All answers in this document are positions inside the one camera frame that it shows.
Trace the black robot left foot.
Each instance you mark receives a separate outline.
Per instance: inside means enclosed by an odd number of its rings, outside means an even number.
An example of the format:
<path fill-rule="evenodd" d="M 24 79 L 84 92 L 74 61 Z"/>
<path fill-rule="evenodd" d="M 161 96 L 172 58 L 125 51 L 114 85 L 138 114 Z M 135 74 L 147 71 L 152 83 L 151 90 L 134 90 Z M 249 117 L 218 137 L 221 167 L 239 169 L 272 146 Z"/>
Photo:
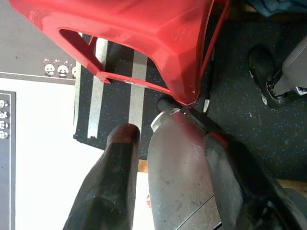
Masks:
<path fill-rule="evenodd" d="M 169 95 L 162 96 L 157 102 L 156 107 L 159 112 L 166 111 L 167 109 L 175 109 L 176 111 L 182 113 L 185 117 L 192 120 L 206 132 L 223 131 L 223 129 L 213 120 L 211 120 L 205 113 L 200 112 L 191 106 L 184 106 Z"/>

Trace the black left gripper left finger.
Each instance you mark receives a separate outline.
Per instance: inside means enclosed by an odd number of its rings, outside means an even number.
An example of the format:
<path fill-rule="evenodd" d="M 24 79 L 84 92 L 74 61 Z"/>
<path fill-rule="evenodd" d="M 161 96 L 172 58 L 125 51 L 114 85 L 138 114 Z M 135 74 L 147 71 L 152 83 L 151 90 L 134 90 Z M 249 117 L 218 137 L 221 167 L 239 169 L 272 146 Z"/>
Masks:
<path fill-rule="evenodd" d="M 63 230 L 132 230 L 140 131 L 122 124 L 85 177 Z"/>

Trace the dark teal cloth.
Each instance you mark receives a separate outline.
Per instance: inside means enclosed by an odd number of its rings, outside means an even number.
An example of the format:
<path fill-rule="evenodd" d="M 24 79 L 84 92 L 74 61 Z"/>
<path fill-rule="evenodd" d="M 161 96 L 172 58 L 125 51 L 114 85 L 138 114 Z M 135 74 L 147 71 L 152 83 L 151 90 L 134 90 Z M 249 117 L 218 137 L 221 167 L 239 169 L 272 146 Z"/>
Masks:
<path fill-rule="evenodd" d="M 277 13 L 307 13 L 307 0 L 242 0 L 265 17 Z"/>

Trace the white grey panda floor mat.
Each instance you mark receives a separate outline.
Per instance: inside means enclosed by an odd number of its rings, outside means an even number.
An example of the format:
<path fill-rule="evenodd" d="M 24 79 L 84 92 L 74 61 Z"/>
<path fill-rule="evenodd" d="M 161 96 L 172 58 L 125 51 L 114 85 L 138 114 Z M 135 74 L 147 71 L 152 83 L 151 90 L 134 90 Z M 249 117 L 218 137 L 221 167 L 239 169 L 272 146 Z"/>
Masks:
<path fill-rule="evenodd" d="M 47 64 L 76 61 L 0 0 L 0 90 L 16 92 L 16 230 L 62 230 L 103 154 L 73 138 L 74 81 L 45 76 Z"/>

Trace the red plastic laundry basket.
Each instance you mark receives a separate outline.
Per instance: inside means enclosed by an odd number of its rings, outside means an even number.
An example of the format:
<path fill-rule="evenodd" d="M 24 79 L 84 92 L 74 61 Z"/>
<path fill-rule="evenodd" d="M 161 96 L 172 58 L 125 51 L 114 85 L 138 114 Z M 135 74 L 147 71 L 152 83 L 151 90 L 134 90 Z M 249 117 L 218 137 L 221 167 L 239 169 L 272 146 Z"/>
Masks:
<path fill-rule="evenodd" d="M 122 81 L 196 102 L 230 0 L 9 0 L 10 5 L 102 82 Z M 132 48 L 166 86 L 103 70 L 98 38 Z"/>

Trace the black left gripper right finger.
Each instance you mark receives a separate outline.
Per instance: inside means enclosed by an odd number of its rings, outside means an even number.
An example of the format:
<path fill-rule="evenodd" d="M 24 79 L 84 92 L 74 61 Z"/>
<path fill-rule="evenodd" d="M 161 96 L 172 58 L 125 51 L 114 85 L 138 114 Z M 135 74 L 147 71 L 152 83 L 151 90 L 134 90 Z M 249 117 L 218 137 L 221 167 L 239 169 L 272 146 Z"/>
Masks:
<path fill-rule="evenodd" d="M 209 132 L 205 157 L 224 230 L 285 230 L 277 181 L 245 144 L 229 134 Z"/>

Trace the black speckled rubber mat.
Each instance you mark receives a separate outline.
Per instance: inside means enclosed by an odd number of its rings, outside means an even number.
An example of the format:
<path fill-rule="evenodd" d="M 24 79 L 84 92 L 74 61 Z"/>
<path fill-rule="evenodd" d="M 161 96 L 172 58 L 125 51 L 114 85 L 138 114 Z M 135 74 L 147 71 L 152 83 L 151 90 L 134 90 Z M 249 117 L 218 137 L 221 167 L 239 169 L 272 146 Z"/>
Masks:
<path fill-rule="evenodd" d="M 272 174 L 281 179 L 307 181 L 307 96 L 274 110 L 266 106 L 248 68 L 248 51 L 265 45 L 279 68 L 307 35 L 307 20 L 291 23 L 227 21 L 215 46 L 214 62 L 206 75 L 213 78 L 208 116 L 236 136 Z M 108 134 L 128 122 L 129 84 L 104 84 L 97 138 L 88 138 L 93 75 L 80 68 L 78 111 L 74 138 L 104 149 Z"/>

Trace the grey tape strip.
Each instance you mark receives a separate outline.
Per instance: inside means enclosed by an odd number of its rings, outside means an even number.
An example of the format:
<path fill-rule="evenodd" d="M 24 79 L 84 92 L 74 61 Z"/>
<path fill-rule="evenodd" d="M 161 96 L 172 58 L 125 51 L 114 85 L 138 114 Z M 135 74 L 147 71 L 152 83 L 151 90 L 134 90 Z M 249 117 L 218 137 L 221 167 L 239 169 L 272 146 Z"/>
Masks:
<path fill-rule="evenodd" d="M 104 71 L 106 67 L 106 57 L 107 57 L 107 46 L 108 41 L 103 38 L 98 38 L 95 47 L 95 56 L 100 61 Z M 88 138 L 97 138 L 98 135 L 98 126 L 101 113 L 101 103 L 103 97 L 104 83 L 99 80 L 98 77 L 93 77 L 92 85 L 92 96 L 90 103 L 90 112 L 89 112 L 89 123 L 88 123 Z"/>
<path fill-rule="evenodd" d="M 132 65 L 132 77 L 144 81 L 146 80 L 146 71 L 147 56 L 135 50 Z M 136 125 L 139 129 L 142 128 L 144 90 L 145 88 L 142 86 L 131 85 L 129 123 Z"/>

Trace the silver robot right leg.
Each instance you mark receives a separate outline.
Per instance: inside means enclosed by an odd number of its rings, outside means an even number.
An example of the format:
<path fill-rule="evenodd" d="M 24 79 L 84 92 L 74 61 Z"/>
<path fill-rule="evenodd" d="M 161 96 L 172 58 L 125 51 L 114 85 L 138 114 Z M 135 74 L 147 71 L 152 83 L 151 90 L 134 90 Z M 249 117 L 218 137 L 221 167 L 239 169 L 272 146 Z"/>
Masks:
<path fill-rule="evenodd" d="M 307 35 L 291 51 L 276 76 L 277 82 L 270 89 L 274 96 L 289 91 L 299 96 L 307 94 Z"/>

